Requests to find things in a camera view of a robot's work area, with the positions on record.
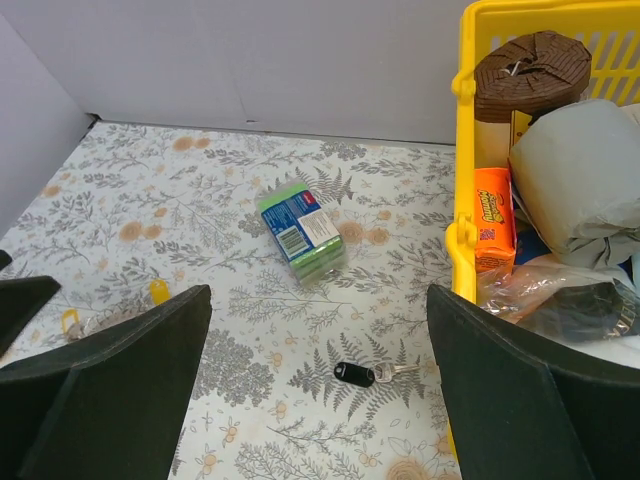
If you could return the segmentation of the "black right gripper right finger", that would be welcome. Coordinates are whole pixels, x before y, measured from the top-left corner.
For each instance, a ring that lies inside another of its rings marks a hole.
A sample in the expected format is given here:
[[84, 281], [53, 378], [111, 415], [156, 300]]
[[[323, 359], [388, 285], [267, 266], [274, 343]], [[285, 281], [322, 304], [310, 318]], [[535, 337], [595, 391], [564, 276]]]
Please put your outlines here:
[[636, 479], [639, 371], [433, 284], [427, 319], [465, 479]]

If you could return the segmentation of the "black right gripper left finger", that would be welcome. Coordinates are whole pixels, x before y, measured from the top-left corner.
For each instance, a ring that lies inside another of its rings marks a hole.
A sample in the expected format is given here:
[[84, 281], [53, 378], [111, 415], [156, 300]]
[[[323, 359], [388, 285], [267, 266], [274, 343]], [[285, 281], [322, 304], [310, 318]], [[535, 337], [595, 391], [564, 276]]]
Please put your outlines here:
[[197, 285], [3, 367], [2, 478], [167, 478], [211, 314]]

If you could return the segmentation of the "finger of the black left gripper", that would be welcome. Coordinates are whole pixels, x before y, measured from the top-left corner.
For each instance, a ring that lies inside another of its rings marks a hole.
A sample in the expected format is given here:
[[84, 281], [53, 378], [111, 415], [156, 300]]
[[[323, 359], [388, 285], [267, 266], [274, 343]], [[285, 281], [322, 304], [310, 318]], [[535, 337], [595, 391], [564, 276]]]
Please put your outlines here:
[[60, 288], [61, 285], [50, 276], [1, 281], [1, 355], [6, 353], [25, 326]]

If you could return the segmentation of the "yellow key tag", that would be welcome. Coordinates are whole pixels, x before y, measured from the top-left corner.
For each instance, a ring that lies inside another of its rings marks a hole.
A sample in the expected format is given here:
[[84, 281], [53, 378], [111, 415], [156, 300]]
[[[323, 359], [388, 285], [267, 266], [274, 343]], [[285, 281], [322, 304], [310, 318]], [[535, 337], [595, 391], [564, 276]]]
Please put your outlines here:
[[149, 292], [154, 306], [161, 305], [171, 298], [167, 283], [162, 279], [155, 279], [149, 285]]
[[76, 331], [81, 327], [79, 314], [76, 309], [66, 310], [61, 316], [62, 331], [64, 334]]

